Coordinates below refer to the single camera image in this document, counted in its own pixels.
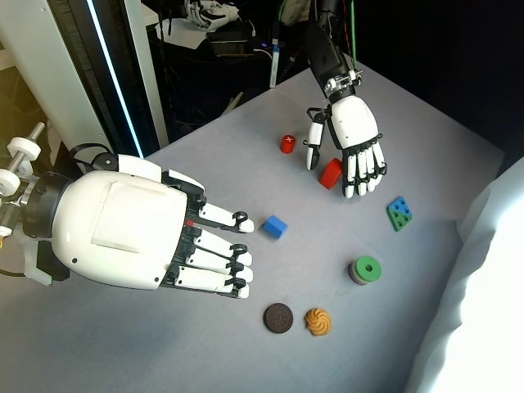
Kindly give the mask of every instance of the dark brown cookie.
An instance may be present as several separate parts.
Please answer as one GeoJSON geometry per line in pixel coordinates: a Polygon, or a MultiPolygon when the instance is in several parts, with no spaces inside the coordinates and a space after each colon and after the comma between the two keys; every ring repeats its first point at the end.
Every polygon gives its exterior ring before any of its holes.
{"type": "Polygon", "coordinates": [[[286,305],[275,303],[265,310],[264,323],[273,333],[285,333],[293,324],[293,313],[286,305]]]}

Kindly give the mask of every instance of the white curtain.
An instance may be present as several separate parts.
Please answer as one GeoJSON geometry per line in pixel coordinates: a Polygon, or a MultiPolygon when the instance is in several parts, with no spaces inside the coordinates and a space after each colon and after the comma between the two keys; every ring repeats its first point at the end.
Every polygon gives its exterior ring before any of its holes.
{"type": "Polygon", "coordinates": [[[524,392],[524,159],[473,202],[406,393],[524,392]]]}

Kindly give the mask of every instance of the green triangle block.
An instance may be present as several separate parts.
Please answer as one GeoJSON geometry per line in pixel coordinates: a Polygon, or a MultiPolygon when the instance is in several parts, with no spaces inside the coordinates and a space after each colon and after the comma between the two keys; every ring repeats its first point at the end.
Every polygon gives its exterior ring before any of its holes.
{"type": "Polygon", "coordinates": [[[413,217],[400,213],[398,210],[387,208],[387,215],[390,217],[393,228],[396,232],[401,231],[407,224],[411,222],[413,217]]]}

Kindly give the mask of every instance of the blue block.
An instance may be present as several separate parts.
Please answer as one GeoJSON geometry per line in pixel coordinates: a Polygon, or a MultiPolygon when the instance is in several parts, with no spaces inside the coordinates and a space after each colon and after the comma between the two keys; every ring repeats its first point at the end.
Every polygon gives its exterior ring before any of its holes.
{"type": "Polygon", "coordinates": [[[272,215],[265,222],[264,229],[279,239],[287,231],[287,224],[272,215]]]}
{"type": "Polygon", "coordinates": [[[412,217],[411,209],[408,206],[408,202],[404,199],[403,196],[397,198],[391,205],[387,207],[390,210],[398,211],[399,213],[403,215],[408,215],[409,217],[412,217]]]}

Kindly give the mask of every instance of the orange swirl cookie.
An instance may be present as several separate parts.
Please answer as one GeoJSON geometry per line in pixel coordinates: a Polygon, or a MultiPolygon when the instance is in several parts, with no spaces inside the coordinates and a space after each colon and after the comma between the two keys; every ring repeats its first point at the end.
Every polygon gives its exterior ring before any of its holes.
{"type": "Polygon", "coordinates": [[[305,315],[307,328],[314,336],[323,336],[331,331],[331,317],[325,309],[311,309],[305,315]]]}

